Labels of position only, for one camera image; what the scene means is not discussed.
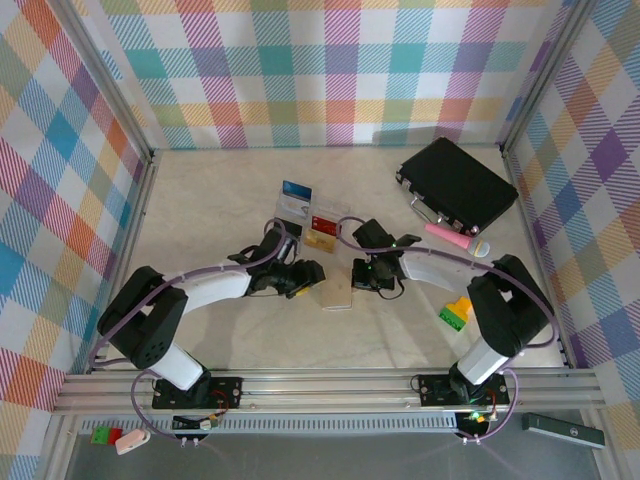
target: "plaid backdrop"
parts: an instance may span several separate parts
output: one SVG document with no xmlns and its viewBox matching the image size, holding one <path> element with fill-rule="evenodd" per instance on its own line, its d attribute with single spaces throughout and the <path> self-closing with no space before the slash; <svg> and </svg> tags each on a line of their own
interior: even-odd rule
<svg viewBox="0 0 640 480">
<path fill-rule="evenodd" d="M 640 1 L 601 0 L 516 148 L 578 363 L 640 478 Z"/>
<path fill-rule="evenodd" d="M 562 3 L 75 0 L 170 148 L 494 143 Z"/>
<path fill-rule="evenodd" d="M 141 171 L 44 0 L 0 0 L 0 479 L 84 363 Z"/>
</svg>

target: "yellow and green toy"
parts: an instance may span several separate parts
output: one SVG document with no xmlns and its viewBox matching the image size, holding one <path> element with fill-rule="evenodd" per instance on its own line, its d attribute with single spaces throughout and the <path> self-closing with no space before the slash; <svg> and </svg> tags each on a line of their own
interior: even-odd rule
<svg viewBox="0 0 640 480">
<path fill-rule="evenodd" d="M 460 297 L 456 303 L 448 303 L 440 312 L 440 318 L 451 325 L 457 332 L 469 322 L 471 300 Z"/>
</svg>

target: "pink toy microphone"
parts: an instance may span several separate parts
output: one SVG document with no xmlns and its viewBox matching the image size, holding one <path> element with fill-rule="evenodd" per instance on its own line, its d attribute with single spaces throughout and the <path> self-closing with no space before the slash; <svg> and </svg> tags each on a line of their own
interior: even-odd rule
<svg viewBox="0 0 640 480">
<path fill-rule="evenodd" d="M 452 230 L 442 228 L 435 223 L 427 223 L 424 226 L 424 229 L 433 235 L 458 245 L 460 248 L 464 248 L 474 257 L 482 258 L 489 254 L 489 244 L 478 237 L 467 237 L 466 235 L 461 235 L 460 233 L 456 233 Z"/>
</svg>

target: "black case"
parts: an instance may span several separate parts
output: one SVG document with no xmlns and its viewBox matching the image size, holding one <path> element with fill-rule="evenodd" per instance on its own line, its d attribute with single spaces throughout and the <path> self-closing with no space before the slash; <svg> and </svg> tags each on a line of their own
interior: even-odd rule
<svg viewBox="0 0 640 480">
<path fill-rule="evenodd" d="M 404 162 L 396 180 L 467 235 L 483 231 L 518 198 L 513 185 L 444 137 Z"/>
</svg>

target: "red and green object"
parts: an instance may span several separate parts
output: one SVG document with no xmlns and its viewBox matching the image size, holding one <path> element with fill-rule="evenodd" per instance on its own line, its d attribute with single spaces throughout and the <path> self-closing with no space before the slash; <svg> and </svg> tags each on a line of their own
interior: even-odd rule
<svg viewBox="0 0 640 480">
<path fill-rule="evenodd" d="M 96 427 L 91 434 L 91 443 L 94 445 L 115 445 L 116 440 L 121 436 L 121 428 Z"/>
<path fill-rule="evenodd" d="M 440 318 L 459 332 L 469 322 L 470 311 L 471 300 L 460 297 L 456 303 L 449 303 L 440 311 Z"/>
</svg>

